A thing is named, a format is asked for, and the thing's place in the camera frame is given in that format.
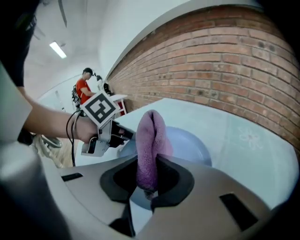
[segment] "red shirt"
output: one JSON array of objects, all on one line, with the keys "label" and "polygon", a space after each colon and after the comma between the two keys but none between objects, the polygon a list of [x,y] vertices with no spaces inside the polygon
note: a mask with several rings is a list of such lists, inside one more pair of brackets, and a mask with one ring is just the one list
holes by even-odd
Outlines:
[{"label": "red shirt", "polygon": [[84,104],[90,97],[81,92],[81,88],[87,88],[90,91],[88,84],[82,78],[79,79],[76,83],[76,92],[81,99],[81,104]]}]

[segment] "black cable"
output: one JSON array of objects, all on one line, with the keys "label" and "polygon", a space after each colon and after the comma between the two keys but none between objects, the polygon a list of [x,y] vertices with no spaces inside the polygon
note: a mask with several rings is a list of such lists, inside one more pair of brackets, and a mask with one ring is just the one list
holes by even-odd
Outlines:
[{"label": "black cable", "polygon": [[73,164],[73,167],[75,167],[74,134],[73,134],[73,126],[74,126],[74,122],[72,122],[72,125],[71,125],[71,135],[72,135],[72,150],[71,150],[71,154],[72,154],[72,164]]},{"label": "black cable", "polygon": [[72,141],[71,141],[71,138],[70,138],[69,133],[68,133],[68,125],[69,125],[69,122],[70,122],[71,118],[74,116],[74,114],[77,113],[77,112],[79,112],[79,111],[82,111],[82,110],[77,110],[77,111],[75,111],[74,113],[72,113],[72,115],[69,117],[69,119],[68,119],[68,121],[67,121],[67,124],[66,124],[66,133],[67,133],[67,137],[68,137],[68,139],[70,140],[71,143],[72,143]]}]

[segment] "white table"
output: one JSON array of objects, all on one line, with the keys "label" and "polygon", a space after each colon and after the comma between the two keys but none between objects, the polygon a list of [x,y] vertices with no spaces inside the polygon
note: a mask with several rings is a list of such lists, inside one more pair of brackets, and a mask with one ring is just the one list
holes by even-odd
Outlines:
[{"label": "white table", "polygon": [[121,102],[122,103],[122,109],[119,110],[119,112],[124,111],[125,115],[127,114],[125,105],[124,105],[124,98],[127,98],[128,95],[123,95],[123,94],[116,94],[116,95],[112,95],[109,98],[113,101],[113,102]]},{"label": "white table", "polygon": [[[143,114],[158,111],[167,126],[196,135],[210,152],[212,166],[227,173],[274,208],[291,193],[299,170],[291,144],[267,129],[233,114],[190,102],[164,98],[116,120],[134,131]],[[109,148],[103,157],[81,155],[78,144],[76,165],[109,161],[118,157]]]}]

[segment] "wire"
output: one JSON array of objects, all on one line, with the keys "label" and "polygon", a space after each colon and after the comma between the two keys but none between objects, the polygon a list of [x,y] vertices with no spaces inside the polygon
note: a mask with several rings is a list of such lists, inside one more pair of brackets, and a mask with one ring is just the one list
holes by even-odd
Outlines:
[{"label": "wire", "polygon": [[79,118],[80,114],[81,114],[82,110],[80,110],[80,112],[77,114],[74,122],[72,123],[72,126],[71,126],[71,135],[72,135],[72,163],[73,163],[73,167],[75,167],[75,154],[74,154],[74,131],[75,131],[75,127],[76,127],[76,122],[77,122],[77,119]]},{"label": "wire", "polygon": [[74,127],[74,122],[72,123],[72,126],[71,126],[71,135],[72,135],[72,140],[73,140],[73,141],[72,141],[72,150],[71,150],[71,154],[72,154],[72,164],[73,164],[73,167],[75,167],[73,127]]},{"label": "wire", "polygon": [[71,118],[74,116],[74,114],[77,113],[77,112],[80,112],[80,111],[82,111],[82,110],[77,110],[74,113],[72,113],[72,115],[69,117],[69,119],[67,121],[67,124],[66,124],[67,137],[68,137],[68,139],[70,140],[71,143],[72,143],[72,141],[71,141],[71,138],[70,138],[69,133],[68,133],[68,125],[69,125],[69,122],[70,122]]},{"label": "wire", "polygon": [[71,125],[71,136],[72,136],[72,140],[70,138],[70,135],[68,133],[68,125],[69,125],[69,122],[71,120],[71,118],[74,116],[74,114],[78,113],[78,112],[82,112],[82,110],[78,110],[78,111],[75,111],[74,113],[72,113],[72,115],[69,117],[68,121],[67,121],[67,124],[66,124],[66,133],[67,133],[67,137],[68,139],[70,140],[71,144],[72,144],[72,150],[71,150],[71,154],[72,154],[72,164],[73,166],[75,166],[75,155],[74,155],[74,129],[75,129],[75,126],[76,126],[76,122],[77,122],[77,119],[79,118],[79,115],[80,113],[76,116],[75,120],[72,122],[72,125]]}]

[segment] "human arm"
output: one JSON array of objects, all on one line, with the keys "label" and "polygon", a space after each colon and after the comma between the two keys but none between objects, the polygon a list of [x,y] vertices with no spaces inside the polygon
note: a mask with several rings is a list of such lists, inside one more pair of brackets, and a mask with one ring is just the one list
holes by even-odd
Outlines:
[{"label": "human arm", "polygon": [[88,88],[80,88],[80,91],[83,92],[84,95],[86,95],[88,97],[91,97],[91,96],[95,95],[95,93],[89,91]]},{"label": "human arm", "polygon": [[[26,94],[24,87],[18,87],[18,90],[32,106],[32,111],[23,126],[24,129],[49,137],[67,138],[66,124],[71,114],[55,111],[40,105]],[[71,125],[74,120],[75,117],[72,118],[68,125],[70,136]],[[88,143],[91,137],[97,134],[97,126],[89,118],[79,117],[76,122],[76,131],[74,134],[76,139]]]}]

